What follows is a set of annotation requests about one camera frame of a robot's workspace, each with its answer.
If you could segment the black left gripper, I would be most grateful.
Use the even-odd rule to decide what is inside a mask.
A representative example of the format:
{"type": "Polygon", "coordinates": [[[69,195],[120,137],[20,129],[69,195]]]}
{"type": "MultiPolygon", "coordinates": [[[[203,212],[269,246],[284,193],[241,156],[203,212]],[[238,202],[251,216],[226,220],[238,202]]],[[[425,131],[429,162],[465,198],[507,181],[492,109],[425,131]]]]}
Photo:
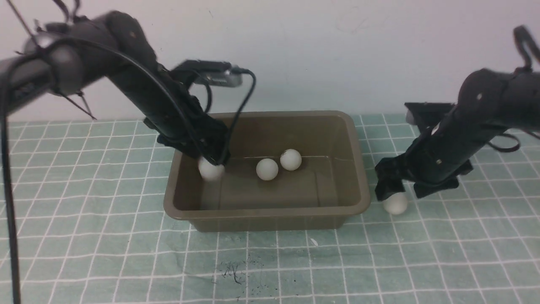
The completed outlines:
{"type": "Polygon", "coordinates": [[[191,95],[144,95],[143,113],[146,124],[158,131],[158,142],[173,147],[191,158],[228,161],[223,121],[205,114],[197,98],[191,95]]]}

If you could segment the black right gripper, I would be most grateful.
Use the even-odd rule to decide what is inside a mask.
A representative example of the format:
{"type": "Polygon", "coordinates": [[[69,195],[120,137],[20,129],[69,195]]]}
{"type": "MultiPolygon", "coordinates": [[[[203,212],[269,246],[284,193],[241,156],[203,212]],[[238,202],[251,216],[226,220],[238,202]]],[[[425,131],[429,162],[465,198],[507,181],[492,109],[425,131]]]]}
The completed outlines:
{"type": "Polygon", "coordinates": [[[459,187],[458,176],[473,170],[474,125],[440,122],[422,131],[403,154],[384,157],[375,166],[375,194],[384,201],[405,192],[403,180],[414,183],[418,199],[459,187]]]}

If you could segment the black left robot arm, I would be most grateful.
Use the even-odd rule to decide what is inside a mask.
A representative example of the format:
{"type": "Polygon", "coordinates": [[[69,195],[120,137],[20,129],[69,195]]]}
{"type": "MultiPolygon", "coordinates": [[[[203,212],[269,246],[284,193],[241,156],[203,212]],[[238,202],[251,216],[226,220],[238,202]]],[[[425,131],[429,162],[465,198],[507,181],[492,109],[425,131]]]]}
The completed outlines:
{"type": "Polygon", "coordinates": [[[46,93],[68,98],[106,77],[144,114],[159,144],[225,164],[231,131],[189,89],[204,84],[205,73],[229,69],[229,63],[186,60],[169,71],[137,19],[120,11],[76,16],[73,24],[46,24],[22,54],[1,61],[1,118],[46,93]]]}

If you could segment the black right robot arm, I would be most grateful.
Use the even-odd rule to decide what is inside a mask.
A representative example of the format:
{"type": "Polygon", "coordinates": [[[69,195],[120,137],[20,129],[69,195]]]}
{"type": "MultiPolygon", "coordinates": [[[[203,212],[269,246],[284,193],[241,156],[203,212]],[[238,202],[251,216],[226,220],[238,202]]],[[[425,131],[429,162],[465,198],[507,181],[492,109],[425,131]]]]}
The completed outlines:
{"type": "Polygon", "coordinates": [[[512,73],[480,69],[463,82],[455,103],[406,103],[407,123],[420,135],[407,150],[382,158],[375,166],[378,201],[405,191],[413,183],[417,198],[459,186],[469,174],[470,158],[509,129],[533,135],[540,123],[540,77],[532,68],[539,48],[528,29],[513,29],[514,43],[524,65],[512,73]]]}

